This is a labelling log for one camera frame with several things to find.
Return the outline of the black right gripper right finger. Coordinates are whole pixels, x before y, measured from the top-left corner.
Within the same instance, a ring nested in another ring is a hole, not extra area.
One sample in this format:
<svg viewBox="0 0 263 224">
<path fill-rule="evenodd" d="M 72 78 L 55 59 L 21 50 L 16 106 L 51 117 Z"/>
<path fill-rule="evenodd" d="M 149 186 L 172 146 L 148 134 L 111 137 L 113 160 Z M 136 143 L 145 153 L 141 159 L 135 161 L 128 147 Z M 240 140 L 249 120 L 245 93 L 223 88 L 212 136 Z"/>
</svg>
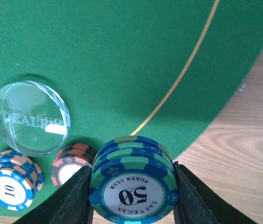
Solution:
<svg viewBox="0 0 263 224">
<path fill-rule="evenodd" d="M 254 224 L 255 221 L 219 197 L 184 165 L 173 164 L 179 199 L 176 224 Z"/>
</svg>

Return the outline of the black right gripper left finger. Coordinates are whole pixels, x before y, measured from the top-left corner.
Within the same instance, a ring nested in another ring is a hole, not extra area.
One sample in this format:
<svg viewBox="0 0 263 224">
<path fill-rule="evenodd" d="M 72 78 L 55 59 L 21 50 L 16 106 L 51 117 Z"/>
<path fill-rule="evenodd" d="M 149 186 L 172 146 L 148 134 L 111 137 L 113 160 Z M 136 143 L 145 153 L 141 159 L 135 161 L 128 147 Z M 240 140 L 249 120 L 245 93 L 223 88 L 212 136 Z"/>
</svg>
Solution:
<svg viewBox="0 0 263 224">
<path fill-rule="evenodd" d="M 16 224 L 91 224 L 89 202 L 91 168 L 82 167 L 39 206 L 15 221 Z"/>
</svg>

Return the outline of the blue poker chip stack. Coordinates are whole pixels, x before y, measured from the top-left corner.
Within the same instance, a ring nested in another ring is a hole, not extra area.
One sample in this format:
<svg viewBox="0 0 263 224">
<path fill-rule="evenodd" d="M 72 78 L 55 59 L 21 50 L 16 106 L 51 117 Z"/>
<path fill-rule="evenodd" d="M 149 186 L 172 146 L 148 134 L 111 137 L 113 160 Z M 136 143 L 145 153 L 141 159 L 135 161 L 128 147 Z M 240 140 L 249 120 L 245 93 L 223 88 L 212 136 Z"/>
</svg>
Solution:
<svg viewBox="0 0 263 224">
<path fill-rule="evenodd" d="M 45 182 L 40 166 L 14 150 L 0 153 L 0 205 L 9 210 L 28 208 Z"/>
</svg>

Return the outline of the red poker chip stack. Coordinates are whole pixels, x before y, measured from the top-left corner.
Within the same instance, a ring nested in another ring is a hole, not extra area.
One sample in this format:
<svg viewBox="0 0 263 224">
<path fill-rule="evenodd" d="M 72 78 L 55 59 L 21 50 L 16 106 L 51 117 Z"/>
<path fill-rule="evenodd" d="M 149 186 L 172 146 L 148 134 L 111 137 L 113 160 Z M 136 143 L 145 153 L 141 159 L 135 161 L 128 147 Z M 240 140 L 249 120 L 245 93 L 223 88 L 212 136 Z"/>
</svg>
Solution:
<svg viewBox="0 0 263 224">
<path fill-rule="evenodd" d="M 61 187 L 83 166 L 92 167 L 97 151 L 84 143 L 69 144 L 56 155 L 51 170 L 51 180 Z"/>
</svg>

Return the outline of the clear dealer button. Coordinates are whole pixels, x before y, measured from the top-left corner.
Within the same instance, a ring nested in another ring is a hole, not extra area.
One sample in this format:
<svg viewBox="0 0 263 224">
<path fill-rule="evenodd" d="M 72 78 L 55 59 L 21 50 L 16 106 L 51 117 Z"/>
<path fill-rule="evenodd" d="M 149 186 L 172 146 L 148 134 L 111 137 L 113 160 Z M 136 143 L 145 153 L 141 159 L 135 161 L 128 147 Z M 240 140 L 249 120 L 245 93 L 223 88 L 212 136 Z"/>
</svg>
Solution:
<svg viewBox="0 0 263 224">
<path fill-rule="evenodd" d="M 24 80 L 0 89 L 0 134 L 13 150 L 48 155 L 65 143 L 70 128 L 69 110 L 49 86 Z"/>
</svg>

